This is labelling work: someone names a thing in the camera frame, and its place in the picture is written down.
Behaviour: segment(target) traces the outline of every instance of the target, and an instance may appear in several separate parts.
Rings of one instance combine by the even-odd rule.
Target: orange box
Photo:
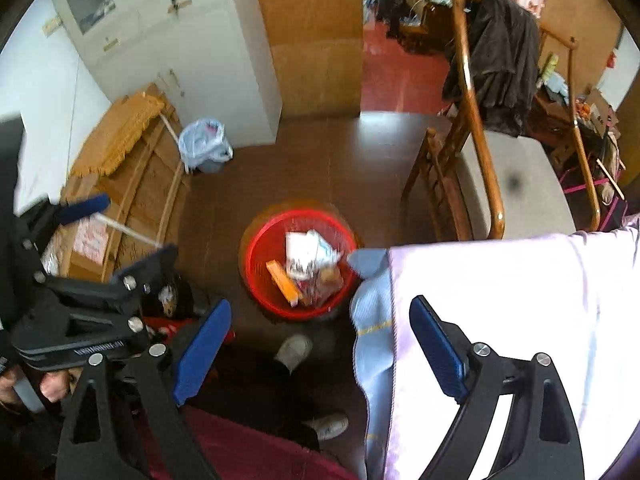
[[[298,301],[302,298],[302,292],[293,282],[293,280],[287,276],[284,268],[276,261],[271,260],[267,262],[267,270],[271,275],[273,283],[275,283],[280,289],[282,295],[289,301],[291,306],[296,306]]]

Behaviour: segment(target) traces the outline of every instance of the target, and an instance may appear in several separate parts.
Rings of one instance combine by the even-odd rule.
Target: shoe
[[[291,373],[298,368],[302,361],[309,357],[313,347],[314,344],[306,335],[292,335],[282,343],[274,359],[284,364],[289,369],[289,373]]]
[[[331,440],[340,436],[349,427],[349,419],[342,413],[334,413],[333,415],[322,416],[314,420],[303,422],[305,426],[310,427],[318,434],[318,442]]]

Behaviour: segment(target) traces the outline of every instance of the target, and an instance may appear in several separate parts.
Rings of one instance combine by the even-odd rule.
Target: dark red cloth
[[[289,440],[188,406],[182,413],[222,480],[357,480],[340,465]],[[162,468],[148,428],[142,437],[154,478],[172,480]]]

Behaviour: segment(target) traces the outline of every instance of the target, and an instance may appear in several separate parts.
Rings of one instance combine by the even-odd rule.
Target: metal screw
[[[139,317],[131,317],[129,318],[129,320],[127,321],[127,324],[129,325],[129,328],[131,329],[132,332],[135,332],[136,334],[138,332],[142,332],[143,328],[145,327],[145,324],[142,323],[142,320]]]
[[[91,357],[89,357],[89,364],[91,366],[97,366],[102,362],[102,354],[92,354]]]
[[[160,357],[161,355],[164,355],[165,352],[166,346],[164,346],[162,343],[156,343],[155,345],[151,345],[151,348],[149,348],[149,353],[153,357]]]
[[[536,355],[536,361],[538,361],[543,366],[549,366],[551,364],[551,357],[547,354],[538,354]]]
[[[136,279],[133,276],[125,276],[122,280],[122,283],[124,283],[124,288],[126,288],[127,290],[136,290],[137,283]]]
[[[480,357],[487,357],[491,353],[491,349],[485,343],[476,343],[474,345],[474,353]]]

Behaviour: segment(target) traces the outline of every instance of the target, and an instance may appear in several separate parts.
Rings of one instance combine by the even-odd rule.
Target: red floor
[[[449,63],[441,53],[408,54],[395,39],[386,38],[387,26],[373,19],[364,27],[362,72],[363,111],[435,114],[446,103],[442,85]]]

